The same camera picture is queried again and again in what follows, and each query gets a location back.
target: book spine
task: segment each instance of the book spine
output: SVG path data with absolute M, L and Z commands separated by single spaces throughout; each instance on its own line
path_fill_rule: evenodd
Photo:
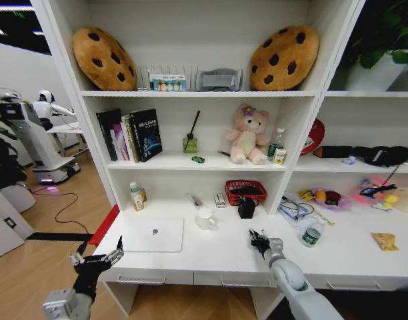
M 115 151 L 115 146 L 113 145 L 113 142 L 112 142 L 111 134 L 109 130 L 105 129 L 105 126 L 103 124 L 103 122 L 105 121 L 105 118 L 101 117 L 98 113 L 96 114 L 96 116 L 100 124 L 100 130 L 102 131 L 103 139 L 105 140 L 106 148 L 108 149 L 109 157 L 111 158 L 112 161 L 116 161 L 118 160 L 118 158 L 117 158 L 117 153 Z
M 129 135 L 127 133 L 127 126 L 125 125 L 124 118 L 121 118 L 121 130 L 123 131 L 123 137 L 125 141 L 125 146 L 127 148 L 127 154 L 129 156 L 129 160 L 133 160 L 133 150 L 131 150 Z
M 140 160 L 142 162 L 145 162 L 145 157 L 143 156 L 143 152 L 142 152 L 142 148 L 141 148 L 141 142 L 139 140 L 139 135 L 137 134 L 137 126 L 135 124 L 135 119 L 134 119 L 134 114 L 133 113 L 130 113 L 130 122 L 131 122 L 131 125 L 133 126 L 132 129 L 134 129 L 134 134 L 135 134 L 135 137 L 136 137 L 135 142 L 136 142 L 136 146 L 137 146 L 137 153 L 140 156 Z
M 135 143 L 135 137 L 133 136 L 133 131 L 131 130 L 131 124 L 130 124 L 130 117 L 124 118 L 125 122 L 125 127 L 127 128 L 127 134 L 129 136 L 129 144 L 131 147 L 131 150 L 133 152 L 133 160 L 138 163 L 140 162 L 139 155 L 137 154 L 137 147 Z
M 115 137 L 115 131 L 111 129 L 109 130 L 109 132 L 111 133 L 112 144 L 114 145 L 115 152 L 117 154 L 117 158 L 121 160 L 123 156 L 121 155 L 121 150 L 119 149 L 118 144 L 117 144 L 117 138 Z
M 121 123 L 114 123 L 112 127 L 115 133 L 115 142 L 121 152 L 122 159 L 129 160 L 129 155 L 127 152 L 127 145 L 125 144 L 123 130 L 121 128 Z

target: desk drawer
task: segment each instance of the desk drawer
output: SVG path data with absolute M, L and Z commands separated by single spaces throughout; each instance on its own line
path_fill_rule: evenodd
M 193 272 L 164 270 L 107 270 L 101 274 L 99 281 L 130 283 L 132 285 L 192 285 Z
M 269 273 L 195 272 L 194 285 L 221 285 L 224 287 L 274 287 Z
M 307 275 L 306 279 L 316 289 L 338 291 L 393 291 L 408 289 L 407 277 Z

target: drawer handle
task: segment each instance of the drawer handle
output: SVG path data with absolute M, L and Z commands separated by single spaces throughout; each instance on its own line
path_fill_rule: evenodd
M 118 282 L 120 283 L 130 283 L 132 285 L 163 285 L 165 283 L 166 277 L 162 281 L 142 281 L 142 280 L 130 280 L 122 279 L 122 276 L 118 276 Z
M 271 282 L 269 281 L 269 279 L 266 279 L 267 281 L 267 286 L 270 287 L 271 286 Z M 236 287 L 236 288 L 243 288 L 243 287 L 256 287 L 257 283 L 250 283 L 250 284 L 239 284 L 239 283 L 226 283 L 223 281 L 223 279 L 220 279 L 220 283 L 222 284 L 222 286 L 224 287 Z
M 366 286 L 361 286 L 361 287 L 338 287 L 334 286 L 330 283 L 330 281 L 327 280 L 327 285 L 329 286 L 330 289 L 332 290 L 368 290 L 368 289 L 376 289 L 382 291 L 383 288 L 378 284 L 376 281 L 374 282 L 374 285 L 366 287 Z

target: red basket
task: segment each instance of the red basket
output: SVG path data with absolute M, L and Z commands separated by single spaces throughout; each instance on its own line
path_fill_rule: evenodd
M 252 198 L 256 205 L 259 205 L 266 199 L 267 192 L 260 182 L 252 180 L 228 180 L 226 181 L 225 192 L 230 205 L 239 205 L 240 200 L 240 196 L 232 194 L 231 190 L 244 187 L 254 187 L 262 193 L 261 195 L 243 195 L 244 197 Z

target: white cup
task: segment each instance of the white cup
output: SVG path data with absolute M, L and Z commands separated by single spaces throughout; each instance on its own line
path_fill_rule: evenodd
M 198 210 L 195 222 L 202 230 L 217 230 L 216 219 L 208 207 L 202 207 Z

